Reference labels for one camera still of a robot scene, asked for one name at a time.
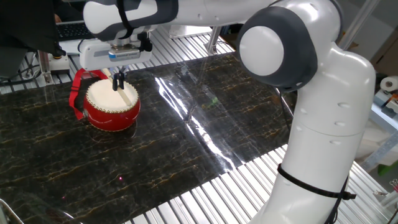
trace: red drum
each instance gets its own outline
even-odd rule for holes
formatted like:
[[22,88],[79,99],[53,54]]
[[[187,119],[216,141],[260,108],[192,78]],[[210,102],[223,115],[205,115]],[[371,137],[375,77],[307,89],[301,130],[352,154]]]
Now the red drum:
[[83,107],[93,126],[104,131],[121,131],[134,124],[141,107],[137,90],[124,82],[124,90],[120,91],[126,94],[129,104],[118,91],[113,91],[109,80],[100,80],[89,87]]

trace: cable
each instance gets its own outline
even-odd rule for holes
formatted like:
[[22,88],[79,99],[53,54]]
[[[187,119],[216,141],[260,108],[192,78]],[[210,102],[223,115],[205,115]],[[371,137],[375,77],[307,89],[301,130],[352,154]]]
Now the cable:
[[79,44],[77,45],[77,50],[81,53],[81,51],[80,51],[80,45],[81,45],[81,43],[83,43],[83,41],[84,41],[85,39],[82,39],[80,42],[79,42]]
[[398,209],[396,210],[396,212],[394,213],[394,215],[391,217],[390,221],[388,221],[387,224],[390,224],[393,221],[393,219],[396,217],[397,213],[398,213]]
[[10,80],[10,79],[12,79],[12,78],[18,76],[18,75],[22,75],[24,72],[26,72],[26,71],[28,71],[28,70],[31,70],[32,68],[39,67],[39,66],[40,66],[40,65],[31,65],[31,66],[29,66],[29,68],[23,69],[22,71],[18,72],[17,74],[15,74],[15,75],[13,75],[13,76],[11,76],[11,77],[0,79],[0,83],[6,82],[6,81],[8,81],[8,80]]
[[285,123],[286,123],[287,129],[290,131],[290,125],[289,125],[289,122],[287,121],[287,114],[286,114],[286,110],[285,110],[285,107],[284,107],[284,102],[283,102],[283,99],[282,99],[282,92],[281,91],[279,91],[279,101],[280,101],[280,105],[282,107],[282,113],[284,114],[284,118],[285,118]]
[[21,81],[7,82],[7,83],[0,82],[0,86],[11,86],[11,85],[18,85],[18,84],[28,83],[28,82],[30,82],[32,80],[35,80],[37,77],[39,77],[42,74],[42,71],[40,71],[40,70],[38,70],[36,72],[35,72],[36,74],[33,75],[32,78],[29,78],[29,79],[26,79],[26,80],[21,80]]

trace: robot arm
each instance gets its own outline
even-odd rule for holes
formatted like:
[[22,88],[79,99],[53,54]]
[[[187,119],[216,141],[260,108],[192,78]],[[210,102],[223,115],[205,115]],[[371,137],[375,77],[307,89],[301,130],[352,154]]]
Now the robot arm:
[[[137,35],[154,29],[153,24],[220,26],[247,20],[238,40],[242,66],[260,82],[281,91],[298,90],[289,148],[280,165],[283,172],[251,223],[324,224],[330,219],[338,199],[295,184],[286,174],[318,191],[339,195],[368,120],[375,72],[366,59],[335,44],[341,33],[341,12],[335,4],[329,0],[123,2],[130,26],[136,27],[133,31],[123,25],[117,7],[120,1],[97,0],[85,7],[89,30],[108,41],[95,40],[102,44],[103,52],[115,46],[137,52],[141,46]],[[160,4],[168,6],[163,9]],[[170,10],[176,7],[177,12]],[[129,38],[119,39],[129,32]],[[87,42],[83,47],[83,59],[93,46]],[[114,63],[148,60],[150,51],[141,50],[138,52],[141,56],[147,53],[147,58],[120,57]]]

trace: black band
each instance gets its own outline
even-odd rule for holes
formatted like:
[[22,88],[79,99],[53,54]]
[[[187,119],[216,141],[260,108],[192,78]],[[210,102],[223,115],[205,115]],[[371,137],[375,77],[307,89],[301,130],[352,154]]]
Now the black band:
[[119,15],[120,15],[120,18],[122,19],[123,26],[124,26],[124,28],[127,29],[126,35],[124,35],[124,37],[121,37],[119,39],[126,39],[131,36],[132,32],[134,31],[134,28],[132,28],[130,26],[129,21],[127,20],[126,12],[124,10],[124,0],[118,0],[117,4],[118,4]]
[[335,193],[335,192],[330,192],[327,190],[322,190],[322,189],[319,189],[318,187],[314,187],[312,185],[306,184],[306,183],[302,182],[301,180],[298,180],[295,177],[291,176],[290,174],[286,173],[286,171],[284,171],[282,169],[282,166],[280,164],[278,166],[278,172],[280,175],[282,175],[282,177],[285,177],[291,183],[293,183],[301,188],[304,188],[305,190],[311,191],[312,193],[318,194],[318,195],[322,195],[325,197],[331,197],[331,198],[342,198],[343,200],[355,199],[355,197],[356,197],[356,194],[351,194],[346,191]]

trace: metal bar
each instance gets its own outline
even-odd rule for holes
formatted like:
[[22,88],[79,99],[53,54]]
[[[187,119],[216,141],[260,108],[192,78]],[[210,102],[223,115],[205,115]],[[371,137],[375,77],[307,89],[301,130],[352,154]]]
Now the metal bar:
[[42,75],[46,82],[46,85],[55,84],[54,80],[51,76],[50,62],[49,62],[49,54],[43,51],[39,51],[39,59],[40,59],[40,67],[42,69]]
[[379,1],[380,0],[367,0],[363,4],[362,8],[359,10],[358,14],[356,15],[354,21],[349,26],[346,34],[341,39],[339,43],[339,48],[347,50],[350,47],[351,43],[354,41],[359,30],[366,22],[366,19],[372,14],[377,4],[379,4]]
[[398,131],[391,135],[391,137],[376,151],[374,151],[368,158],[361,163],[362,169],[371,171],[386,154],[398,144]]
[[217,54],[217,41],[220,36],[221,26],[213,27],[213,31],[211,31],[210,41],[205,44],[206,50],[209,55]]

